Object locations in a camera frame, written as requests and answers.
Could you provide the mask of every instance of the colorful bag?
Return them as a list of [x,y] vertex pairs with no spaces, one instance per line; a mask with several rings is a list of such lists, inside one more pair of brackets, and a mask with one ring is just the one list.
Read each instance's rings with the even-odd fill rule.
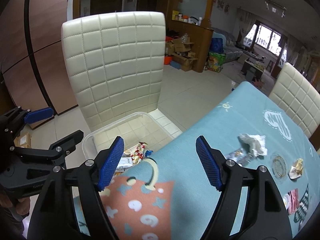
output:
[[226,60],[225,54],[218,54],[218,53],[209,51],[209,62],[208,62],[209,69],[219,73],[222,70],[222,65],[225,62],[225,60]]

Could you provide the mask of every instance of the cardboard box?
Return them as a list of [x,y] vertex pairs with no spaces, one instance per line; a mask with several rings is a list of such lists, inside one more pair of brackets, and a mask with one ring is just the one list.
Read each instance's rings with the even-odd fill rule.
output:
[[174,44],[175,52],[190,51],[191,50],[191,44],[193,44],[193,42],[190,42],[190,38],[188,38],[186,42],[182,42],[181,39],[173,39],[172,42]]
[[190,51],[190,52],[188,52],[188,57],[194,58],[194,57],[196,57],[196,53]]
[[187,58],[180,56],[176,53],[173,53],[173,61],[179,63],[181,65],[180,69],[183,71],[189,71],[192,69],[194,61],[196,61],[197,58]]
[[31,148],[31,146],[28,145],[27,143],[21,144],[19,147],[21,147],[21,148]]
[[169,56],[174,53],[174,44],[171,41],[165,43],[165,53]]
[[14,145],[18,147],[18,137],[14,139]]
[[28,132],[23,133],[19,137],[17,137],[18,141],[18,147],[21,147],[23,144],[28,144],[31,147],[31,135]]

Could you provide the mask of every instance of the snack package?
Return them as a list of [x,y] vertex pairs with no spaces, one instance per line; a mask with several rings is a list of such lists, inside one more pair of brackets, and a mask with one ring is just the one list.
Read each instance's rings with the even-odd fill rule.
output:
[[139,142],[135,152],[131,155],[133,165],[142,161],[144,152],[147,150],[148,144],[145,142]]
[[133,166],[131,157],[121,157],[115,172],[125,172]]

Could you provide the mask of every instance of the dining table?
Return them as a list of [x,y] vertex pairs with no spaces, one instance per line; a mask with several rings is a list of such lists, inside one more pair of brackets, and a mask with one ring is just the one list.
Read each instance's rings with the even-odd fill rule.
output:
[[[119,239],[200,239],[221,193],[209,183],[196,139],[204,136],[224,156],[240,148],[248,154],[250,148],[240,134],[265,136],[267,149],[266,156],[253,158],[245,167],[267,167],[282,197],[298,192],[299,207],[288,214],[294,237],[319,204],[319,155],[281,108],[252,84],[242,82],[192,127],[114,177],[102,192],[101,201]],[[303,159],[303,173],[291,180],[288,172],[298,158]],[[240,229],[246,198],[243,187],[231,235]],[[74,202],[78,222],[85,225],[79,198]],[[85,226],[80,229],[87,232]]]

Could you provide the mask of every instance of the quilted chair backrest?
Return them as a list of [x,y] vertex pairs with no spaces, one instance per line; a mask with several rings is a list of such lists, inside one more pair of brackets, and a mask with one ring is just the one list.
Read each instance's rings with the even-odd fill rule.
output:
[[157,109],[165,21],[159,12],[92,15],[63,23],[68,76],[91,131]]
[[284,64],[269,98],[310,138],[320,124],[320,95],[291,64]]

